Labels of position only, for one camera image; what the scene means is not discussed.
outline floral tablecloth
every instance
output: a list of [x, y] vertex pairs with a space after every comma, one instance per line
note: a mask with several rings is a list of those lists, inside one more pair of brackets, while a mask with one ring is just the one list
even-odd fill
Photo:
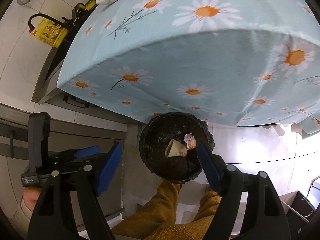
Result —
[[320, 130], [320, 26], [304, 0], [118, 0], [74, 39], [57, 86], [148, 122]]

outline silver bolt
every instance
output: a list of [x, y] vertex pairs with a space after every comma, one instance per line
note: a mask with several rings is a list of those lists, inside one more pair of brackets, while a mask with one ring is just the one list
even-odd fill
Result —
[[235, 171], [236, 170], [236, 167], [234, 165], [228, 165], [227, 166], [227, 170], [228, 171]]
[[92, 166], [91, 165], [86, 165], [83, 167], [84, 171], [91, 171], [92, 170]]
[[266, 174], [264, 171], [260, 171], [259, 175], [263, 178], [266, 178], [268, 176], [268, 174]]
[[59, 171], [53, 171], [51, 172], [52, 177], [57, 177], [59, 175]]

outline black trash bag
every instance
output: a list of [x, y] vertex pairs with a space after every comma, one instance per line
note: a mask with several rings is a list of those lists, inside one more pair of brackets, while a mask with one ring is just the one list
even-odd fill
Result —
[[206, 122], [192, 114], [167, 113], [153, 118], [142, 131], [139, 143], [140, 157], [147, 168], [161, 178], [176, 184], [184, 184], [195, 179], [202, 168], [196, 149], [188, 150], [187, 156], [165, 156], [171, 139], [182, 144], [184, 136], [191, 133], [196, 142], [203, 142], [210, 149], [214, 148], [212, 134]]

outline brown fuzzy pants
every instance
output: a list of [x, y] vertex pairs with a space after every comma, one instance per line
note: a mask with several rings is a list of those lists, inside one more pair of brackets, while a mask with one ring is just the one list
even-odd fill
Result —
[[163, 181], [156, 195], [136, 214], [117, 224], [112, 232], [145, 240], [201, 240], [215, 215], [220, 197], [205, 193], [195, 219], [189, 224], [175, 224], [180, 185]]

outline black faucet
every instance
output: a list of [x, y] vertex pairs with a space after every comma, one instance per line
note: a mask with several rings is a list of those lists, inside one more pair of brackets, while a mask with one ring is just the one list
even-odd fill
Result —
[[28, 26], [30, 28], [31, 31], [33, 31], [35, 29], [35, 27], [32, 25], [31, 21], [33, 18], [37, 17], [37, 16], [41, 16], [43, 18], [46, 18], [50, 21], [53, 21], [54, 23], [57, 23], [57, 24], [60, 24], [63, 28], [67, 29], [67, 30], [70, 30], [71, 29], [71, 21], [66, 19], [65, 17], [62, 17], [62, 19], [64, 19], [65, 21], [67, 21], [66, 23], [62, 23], [46, 14], [43, 14], [43, 13], [37, 13], [37, 14], [34, 14], [30, 17], [29, 21], [28, 21]]

